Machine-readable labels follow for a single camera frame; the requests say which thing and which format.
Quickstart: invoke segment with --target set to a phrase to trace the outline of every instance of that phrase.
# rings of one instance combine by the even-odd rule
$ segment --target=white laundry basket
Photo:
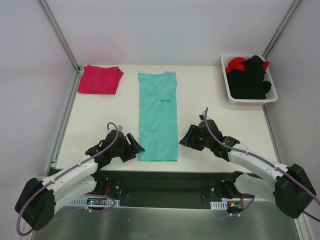
[[[223,71],[223,76],[224,76],[224,82],[225,82],[225,87],[226,91],[228,94],[228,100],[229,103],[237,106],[262,106],[266,103],[271,103],[275,102],[278,99],[278,94],[275,88],[274,81],[272,80],[269,68],[266,69],[265,75],[264,75],[264,81],[268,81],[271,83],[271,89],[270,91],[265,95],[266,99],[236,99],[233,98],[230,94],[230,88],[228,84],[228,79],[227,79],[227,73],[226,73],[226,67],[228,66],[228,63],[235,58],[244,58],[244,59],[250,59],[252,58],[253,55],[222,55],[221,57],[221,64],[222,64],[222,71]],[[259,56],[264,62],[266,61],[263,56]]]

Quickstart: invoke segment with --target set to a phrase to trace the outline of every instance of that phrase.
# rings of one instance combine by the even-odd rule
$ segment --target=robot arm
[[[249,152],[254,152],[237,139],[223,136],[216,123],[212,119],[208,119],[208,127],[214,136],[223,143],[221,145],[210,135],[205,123],[204,114],[200,115],[200,120],[201,122],[198,126],[190,126],[185,137],[179,142],[181,145],[198,151],[209,148],[218,158],[238,164],[258,176],[254,177],[240,171],[235,171],[226,180],[215,186],[214,191],[216,194],[229,199],[232,199],[239,193],[251,194],[275,203],[283,213],[291,218],[296,219],[300,216],[313,198],[276,170],[276,168],[289,174],[316,195],[316,191],[302,167],[297,164],[288,167],[285,164],[267,160],[263,157],[264,160],[272,163],[271,165],[275,167],[270,166],[267,162],[248,154]]]
[[[123,162],[126,162],[135,158],[136,154],[145,151],[131,133],[125,136],[121,130],[121,126],[118,133],[116,130],[111,130],[104,140],[89,148],[85,155],[72,166],[41,181],[35,177],[30,179],[15,205],[15,211],[20,213],[31,196],[48,185],[27,205],[22,214],[22,218],[37,231],[47,225],[53,216],[72,200],[92,191],[104,190],[106,177],[99,172],[101,168],[110,164],[112,158],[120,157]],[[109,149],[97,155],[113,141]]]

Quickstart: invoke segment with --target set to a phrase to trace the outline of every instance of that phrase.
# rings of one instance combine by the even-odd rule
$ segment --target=white table
[[[57,169],[73,164],[88,148],[105,139],[108,122],[122,125],[124,134],[132,133],[139,141],[140,72],[176,72],[179,141],[191,124],[199,124],[199,114],[209,107],[208,116],[216,122],[223,135],[234,137],[253,151],[276,160],[262,107],[230,105],[220,66],[119,65],[119,68],[124,75],[116,95],[76,94]],[[217,158],[209,149],[197,151],[182,145],[178,146],[177,162],[141,162],[135,158],[123,163],[117,157],[103,170],[194,173],[231,173],[238,170],[250,173],[239,165]]]

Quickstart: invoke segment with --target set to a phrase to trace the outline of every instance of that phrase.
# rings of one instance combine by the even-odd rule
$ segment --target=folded teal garment
[[[177,161],[177,78],[175,72],[139,73],[139,161]]]

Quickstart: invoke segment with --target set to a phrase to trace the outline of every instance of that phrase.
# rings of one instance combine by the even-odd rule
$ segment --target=pink towel
[[[78,87],[78,93],[115,95],[123,74],[117,66],[109,68],[85,66]]]

